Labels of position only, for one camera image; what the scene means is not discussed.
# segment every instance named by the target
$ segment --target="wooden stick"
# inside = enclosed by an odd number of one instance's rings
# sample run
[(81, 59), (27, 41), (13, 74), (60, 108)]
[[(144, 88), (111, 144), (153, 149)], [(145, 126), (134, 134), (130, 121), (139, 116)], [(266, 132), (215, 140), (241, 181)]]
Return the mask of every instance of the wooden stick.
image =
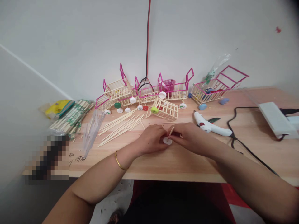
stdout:
[(127, 130), (123, 130), (119, 135), (116, 135), (114, 138), (110, 139), (110, 140), (107, 140), (105, 142), (102, 142), (101, 144), (98, 145), (98, 147), (102, 146), (102, 145), (105, 145), (106, 143), (112, 141), (113, 139), (117, 138), (118, 136), (120, 136), (121, 134), (125, 133)]
[(118, 125), (119, 123), (123, 122), (125, 119), (127, 119), (127, 117), (124, 117), (123, 119), (119, 120), (118, 122), (116, 122), (115, 124), (113, 124), (112, 126), (109, 126), (108, 128), (106, 128), (104, 131), (102, 131), (101, 133), (99, 133), (99, 136), (104, 134), (106, 131), (110, 130), (111, 128), (113, 128), (114, 126)]
[(121, 123), (120, 121), (126, 120), (126, 119), (129, 118), (130, 116), (132, 116), (132, 114), (129, 114), (128, 116), (123, 117), (122, 119), (118, 120), (117, 122), (114, 122), (114, 123), (112, 123), (111, 125), (109, 125), (109, 126), (107, 126), (107, 127), (104, 127), (104, 128), (102, 128), (102, 129), (100, 129), (100, 130), (105, 131), (105, 130), (107, 130), (107, 129), (109, 129), (109, 128), (112, 128), (112, 127), (115, 126), (115, 124), (119, 124), (119, 123)]
[(112, 123), (114, 123), (114, 122), (116, 122), (116, 121), (118, 121), (118, 120), (120, 120), (120, 119), (122, 119), (123, 117), (126, 117), (126, 116), (132, 114), (135, 110), (137, 110), (137, 108), (134, 109), (134, 110), (132, 110), (131, 112), (126, 113), (125, 115), (122, 115), (121, 117), (119, 117), (119, 118), (117, 118), (117, 119), (115, 119), (115, 120), (113, 120), (113, 121), (111, 121), (111, 122), (105, 124), (105, 127), (108, 126), (108, 125), (110, 125), (110, 124), (112, 124)]
[(114, 130), (110, 135), (108, 135), (108, 136), (111, 136), (111, 135), (113, 135), (115, 132), (117, 132), (121, 127), (123, 127), (123, 126), (125, 126), (127, 123), (129, 123), (130, 122), (130, 120), (132, 120), (133, 118), (134, 118), (135, 116), (133, 116), (133, 117), (131, 117), (127, 122), (125, 122), (124, 124), (122, 124), (121, 126), (119, 126), (116, 130)]
[(164, 124), (173, 124), (173, 123), (183, 123), (183, 121), (176, 121), (176, 122), (163, 122)]
[(91, 118), (91, 121), (90, 121), (90, 126), (89, 126), (89, 130), (88, 130), (88, 134), (90, 132), (90, 128), (91, 128), (92, 123), (93, 123), (93, 117)]
[(142, 121), (140, 120), (140, 118), (139, 118), (139, 121), (140, 121), (140, 123), (142, 124), (143, 129), (145, 130), (145, 127), (144, 127)]
[(171, 129), (171, 131), (170, 131), (169, 135), (171, 135), (171, 134), (172, 134), (173, 130), (174, 130), (174, 126), (172, 127), (172, 129)]
[(139, 122), (140, 120), (142, 120), (144, 117), (144, 114), (139, 118), (139, 119), (136, 119), (136, 120), (132, 120), (130, 123), (128, 123), (126, 126), (124, 126), (123, 128), (121, 128), (119, 130), (119, 132), (116, 132), (114, 133), (112, 136), (110, 136), (108, 139), (106, 139), (104, 142), (102, 142), (100, 145), (98, 145), (98, 147), (110, 142), (111, 140), (115, 139), (116, 137), (122, 135), (123, 133), (125, 133), (126, 131), (128, 130), (132, 130), (133, 128), (135, 128), (138, 123), (136, 124), (136, 122)]
[(132, 123), (134, 123), (134, 121), (135, 121), (135, 120), (132, 120), (132, 121), (130, 121), (126, 126), (120, 128), (120, 129), (117, 129), (116, 132), (115, 132), (113, 135), (108, 136), (108, 139), (107, 139), (107, 140), (109, 140), (109, 139), (111, 139), (113, 136), (119, 134), (123, 129), (127, 128), (129, 125), (131, 125)]
[(138, 126), (138, 124), (134, 125), (134, 126), (130, 129), (130, 131), (132, 131), (134, 128), (136, 128), (136, 126)]
[(101, 141), (104, 141), (106, 138), (111, 137), (116, 132), (119, 132), (120, 128), (122, 128), (124, 125), (126, 125), (130, 120), (132, 120), (135, 116), (131, 117), (128, 121), (126, 121), (124, 124), (122, 124), (120, 127), (118, 127), (116, 130), (114, 130), (110, 135), (107, 135), (105, 138), (103, 138)]

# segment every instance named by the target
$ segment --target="bamboo skewer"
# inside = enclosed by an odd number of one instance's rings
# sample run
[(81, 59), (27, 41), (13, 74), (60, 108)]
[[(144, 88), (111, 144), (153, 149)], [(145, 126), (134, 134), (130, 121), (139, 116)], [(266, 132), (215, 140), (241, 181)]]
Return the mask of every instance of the bamboo skewer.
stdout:
[[(123, 127), (125, 124), (127, 124), (130, 120), (132, 120), (135, 116), (131, 117), (128, 121), (126, 121), (124, 124), (122, 124), (119, 128)], [(111, 135), (113, 135), (115, 132), (117, 132), (119, 129), (114, 130), (110, 135), (108, 135), (107, 137), (110, 137)]]
[(113, 135), (111, 135), (107, 140), (109, 140), (111, 137), (119, 134), (122, 130), (124, 129), (128, 129), (129, 127), (131, 127), (134, 123), (136, 123), (138, 120), (132, 120), (131, 122), (129, 122), (126, 126), (122, 127), (121, 129), (118, 129), (117, 132), (115, 132)]
[(138, 126), (138, 124), (135, 124), (135, 125), (130, 129), (130, 131), (132, 131), (136, 126)]
[(183, 123), (183, 121), (176, 121), (176, 122), (163, 122), (164, 124), (173, 124), (173, 123)]
[(106, 138), (110, 138), (111, 136), (115, 136), (116, 134), (118, 134), (120, 131), (122, 131), (123, 129), (125, 129), (127, 126), (124, 126), (126, 123), (124, 123), (122, 126), (120, 126), (118, 129), (116, 129), (115, 131), (113, 131), (110, 135), (108, 135), (107, 137), (103, 138), (101, 141), (104, 141)]
[(172, 127), (172, 129), (171, 129), (171, 131), (170, 131), (169, 135), (171, 135), (171, 134), (172, 134), (173, 130), (174, 130), (174, 126)]
[(98, 135), (102, 135), (104, 134), (106, 131), (110, 130), (111, 128), (115, 127), (116, 125), (118, 125), (119, 123), (121, 123), (122, 121), (126, 120), (128, 117), (124, 117), (123, 119), (119, 120), (118, 122), (116, 122), (115, 124), (113, 124), (112, 126), (109, 126), (108, 128), (106, 128), (104, 131), (102, 131), (101, 133), (99, 133)]
[(103, 129), (106, 129), (106, 128), (108, 128), (108, 127), (111, 127), (115, 122), (119, 121), (120, 118), (130, 117), (133, 113), (135, 113), (135, 111), (133, 111), (132, 113), (131, 113), (131, 112), (130, 112), (130, 113), (127, 113), (127, 114), (125, 114), (125, 116), (121, 116), (121, 117), (119, 117), (119, 118), (117, 118), (117, 119), (111, 121), (110, 123), (106, 124), (106, 126), (104, 126), (103, 128), (101, 128), (100, 131), (103, 130)]
[(116, 129), (115, 131), (113, 131), (109, 136), (111, 136), (112, 134), (114, 134), (115, 132), (117, 132), (122, 126), (120, 126), (118, 129)]
[(143, 129), (145, 130), (145, 127), (144, 127), (142, 121), (140, 120), (140, 118), (139, 118), (139, 121), (140, 121), (140, 123), (142, 124)]
[(110, 142), (111, 140), (117, 138), (118, 136), (122, 135), (128, 130), (132, 130), (135, 128), (139, 123), (136, 124), (136, 122), (139, 122), (139, 119), (132, 120), (130, 123), (128, 123), (126, 126), (124, 126), (122, 129), (119, 130), (119, 132), (115, 133), (114, 135), (110, 136), (108, 139), (106, 139), (104, 142), (98, 145), (98, 147), (105, 145), (106, 143)]
[(125, 115), (122, 115), (121, 117), (119, 117), (119, 118), (117, 118), (117, 119), (115, 119), (115, 120), (113, 120), (113, 121), (111, 121), (111, 122), (105, 124), (105, 127), (108, 126), (108, 125), (110, 125), (111, 123), (114, 123), (114, 122), (116, 122), (116, 121), (122, 119), (123, 117), (126, 117), (126, 116), (132, 114), (132, 113), (133, 113), (134, 111), (136, 111), (136, 110), (137, 110), (137, 108), (134, 109), (134, 110), (132, 110), (131, 112), (129, 112), (129, 113), (125, 114)]

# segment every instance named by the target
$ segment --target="clear plastic bag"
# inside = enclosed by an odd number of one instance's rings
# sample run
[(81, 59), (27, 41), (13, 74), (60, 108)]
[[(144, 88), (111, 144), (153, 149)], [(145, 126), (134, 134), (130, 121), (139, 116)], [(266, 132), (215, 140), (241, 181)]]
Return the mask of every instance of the clear plastic bag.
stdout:
[(210, 80), (214, 77), (217, 69), (222, 66), (224, 63), (226, 63), (231, 57), (231, 54), (224, 54), (217, 58), (214, 65), (212, 66), (211, 70), (208, 72), (206, 77), (204, 78), (204, 81), (206, 81), (204, 85), (208, 85), (210, 83)]

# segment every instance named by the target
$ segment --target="gold bangle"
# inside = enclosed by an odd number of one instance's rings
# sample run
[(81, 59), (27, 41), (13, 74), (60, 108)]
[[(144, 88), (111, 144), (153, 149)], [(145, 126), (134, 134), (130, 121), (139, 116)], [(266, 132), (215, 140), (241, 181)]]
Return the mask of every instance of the gold bangle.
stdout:
[(117, 159), (116, 152), (117, 152), (117, 150), (115, 151), (115, 155), (114, 155), (114, 156), (115, 156), (115, 159), (116, 159), (117, 164), (119, 165), (119, 167), (120, 167), (122, 170), (126, 170), (125, 168), (123, 168), (123, 167), (119, 164), (118, 159)]

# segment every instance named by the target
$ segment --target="green bottle cap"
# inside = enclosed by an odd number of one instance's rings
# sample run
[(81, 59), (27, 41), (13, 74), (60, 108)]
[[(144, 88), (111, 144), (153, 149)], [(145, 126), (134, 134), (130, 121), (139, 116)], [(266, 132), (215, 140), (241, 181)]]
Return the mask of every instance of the green bottle cap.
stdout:
[(114, 104), (114, 107), (117, 108), (117, 109), (118, 109), (118, 108), (121, 108), (121, 103), (116, 102), (116, 103)]

